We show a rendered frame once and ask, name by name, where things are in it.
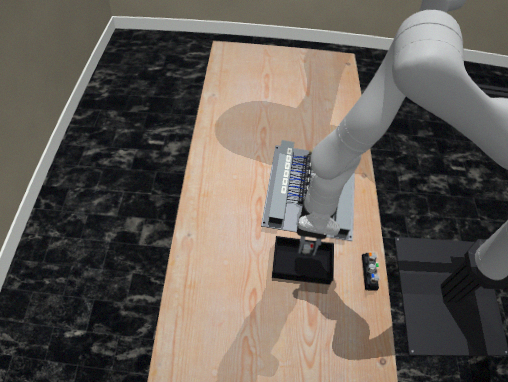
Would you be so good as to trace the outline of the clear relay with orange button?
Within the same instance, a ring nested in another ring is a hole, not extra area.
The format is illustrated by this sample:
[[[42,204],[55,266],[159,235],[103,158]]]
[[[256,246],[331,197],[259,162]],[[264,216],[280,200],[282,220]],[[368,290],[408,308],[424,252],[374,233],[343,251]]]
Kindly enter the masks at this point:
[[[368,261],[377,261],[378,260],[378,252],[377,251],[368,251],[365,255],[365,264]]]

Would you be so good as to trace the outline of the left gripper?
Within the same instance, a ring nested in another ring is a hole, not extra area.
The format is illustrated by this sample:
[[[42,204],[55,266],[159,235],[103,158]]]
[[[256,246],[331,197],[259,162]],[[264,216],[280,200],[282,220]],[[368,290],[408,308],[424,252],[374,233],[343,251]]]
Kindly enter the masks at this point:
[[[297,225],[297,234],[300,236],[301,242],[298,253],[302,253],[305,237],[317,238],[312,253],[315,256],[318,246],[321,245],[321,239],[325,239],[327,235],[338,235],[340,225],[333,220],[333,216],[337,212],[339,199],[330,205],[320,204],[313,200],[308,189]]]

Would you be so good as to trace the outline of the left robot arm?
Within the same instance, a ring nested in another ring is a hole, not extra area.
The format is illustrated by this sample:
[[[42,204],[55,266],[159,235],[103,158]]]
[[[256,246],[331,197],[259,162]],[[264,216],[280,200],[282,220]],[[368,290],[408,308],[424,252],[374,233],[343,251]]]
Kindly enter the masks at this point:
[[[457,21],[443,11],[420,11],[395,37],[361,97],[311,153],[309,194],[320,204],[338,201],[362,154],[384,135],[405,97],[508,170],[508,98],[489,97],[467,74]],[[508,220],[477,249],[475,262],[490,279],[508,276]]]

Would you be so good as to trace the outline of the clear relay with blue button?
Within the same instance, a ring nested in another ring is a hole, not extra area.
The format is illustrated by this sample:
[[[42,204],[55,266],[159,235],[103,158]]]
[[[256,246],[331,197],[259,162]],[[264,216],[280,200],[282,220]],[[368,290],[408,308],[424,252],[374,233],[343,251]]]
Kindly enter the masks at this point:
[[[367,285],[369,284],[378,284],[381,280],[381,276],[379,272],[370,272],[367,276]]]

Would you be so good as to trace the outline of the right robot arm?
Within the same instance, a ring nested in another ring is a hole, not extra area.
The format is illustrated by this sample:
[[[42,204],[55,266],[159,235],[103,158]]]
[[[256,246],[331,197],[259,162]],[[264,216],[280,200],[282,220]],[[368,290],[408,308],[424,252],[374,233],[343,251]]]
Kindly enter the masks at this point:
[[[466,0],[422,0],[420,11],[441,10],[443,12],[460,9]]]

